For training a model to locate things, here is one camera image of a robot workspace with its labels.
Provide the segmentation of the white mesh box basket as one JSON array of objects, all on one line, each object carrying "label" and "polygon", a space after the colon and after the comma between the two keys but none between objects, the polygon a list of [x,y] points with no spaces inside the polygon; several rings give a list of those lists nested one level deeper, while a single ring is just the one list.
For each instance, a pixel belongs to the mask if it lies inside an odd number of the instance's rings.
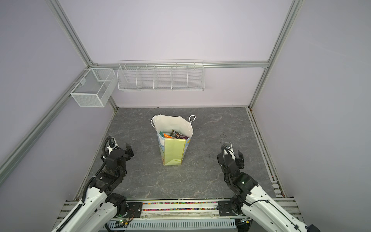
[{"label": "white mesh box basket", "polygon": [[90,68],[71,90],[71,96],[80,107],[104,108],[116,86],[113,69]]}]

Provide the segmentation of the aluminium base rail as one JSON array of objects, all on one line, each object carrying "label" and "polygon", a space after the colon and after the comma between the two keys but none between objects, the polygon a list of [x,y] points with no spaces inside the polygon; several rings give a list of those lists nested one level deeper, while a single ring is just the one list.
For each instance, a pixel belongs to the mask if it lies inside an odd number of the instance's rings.
[{"label": "aluminium base rail", "polygon": [[249,216],[236,214],[228,199],[128,201],[128,212],[107,224],[111,231],[237,229]]}]

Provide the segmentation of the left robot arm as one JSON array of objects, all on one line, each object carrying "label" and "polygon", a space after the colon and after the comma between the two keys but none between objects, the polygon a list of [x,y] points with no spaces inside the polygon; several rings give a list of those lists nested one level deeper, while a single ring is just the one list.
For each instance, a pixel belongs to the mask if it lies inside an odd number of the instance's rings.
[{"label": "left robot arm", "polygon": [[126,143],[120,148],[114,137],[108,136],[102,147],[103,164],[84,186],[81,200],[53,229],[54,232],[110,232],[109,222],[125,217],[131,209],[127,198],[114,193],[127,174],[126,162],[134,156]]}]

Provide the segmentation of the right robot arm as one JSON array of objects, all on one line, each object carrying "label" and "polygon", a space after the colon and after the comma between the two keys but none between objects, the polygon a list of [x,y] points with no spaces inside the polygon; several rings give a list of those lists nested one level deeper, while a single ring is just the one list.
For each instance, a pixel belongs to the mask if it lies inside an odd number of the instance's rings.
[{"label": "right robot arm", "polygon": [[235,155],[231,143],[221,145],[217,161],[224,174],[224,181],[234,193],[231,211],[257,222],[268,232],[319,232],[313,224],[306,225],[282,208],[259,183],[242,172],[243,154]]}]

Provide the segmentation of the illustrated paper gift bag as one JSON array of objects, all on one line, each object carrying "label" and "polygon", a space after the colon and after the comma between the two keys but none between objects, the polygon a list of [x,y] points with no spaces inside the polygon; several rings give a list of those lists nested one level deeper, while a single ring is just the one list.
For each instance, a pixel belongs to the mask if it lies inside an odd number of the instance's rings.
[{"label": "illustrated paper gift bag", "polygon": [[[185,152],[193,136],[193,127],[191,123],[195,119],[195,115],[189,116],[189,119],[187,120],[181,116],[171,117],[165,115],[154,115],[152,117],[151,125],[157,133],[159,149],[164,166],[182,164]],[[172,130],[188,136],[189,139],[169,139],[163,138],[159,135],[160,132],[171,135]]]}]

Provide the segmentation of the purple M&M's packet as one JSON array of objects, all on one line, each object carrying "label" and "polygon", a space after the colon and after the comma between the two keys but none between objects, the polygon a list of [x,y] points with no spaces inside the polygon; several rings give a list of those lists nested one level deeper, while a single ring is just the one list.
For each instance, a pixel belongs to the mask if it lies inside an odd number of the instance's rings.
[{"label": "purple M&M's packet", "polygon": [[184,139],[184,140],[188,140],[189,139],[188,136],[183,135],[183,134],[181,134],[181,133],[179,133],[179,132],[177,132],[175,130],[172,130],[170,136],[173,137],[173,138],[175,138],[175,139]]}]

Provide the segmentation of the orange Fox's candy bag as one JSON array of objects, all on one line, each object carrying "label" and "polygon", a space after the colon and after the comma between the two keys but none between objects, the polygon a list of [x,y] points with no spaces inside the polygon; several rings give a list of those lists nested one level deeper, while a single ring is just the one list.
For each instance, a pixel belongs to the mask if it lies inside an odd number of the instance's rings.
[{"label": "orange Fox's candy bag", "polygon": [[163,133],[162,136],[164,138],[169,138],[169,139],[173,139],[174,137],[170,136],[169,134],[166,134],[166,133]]}]

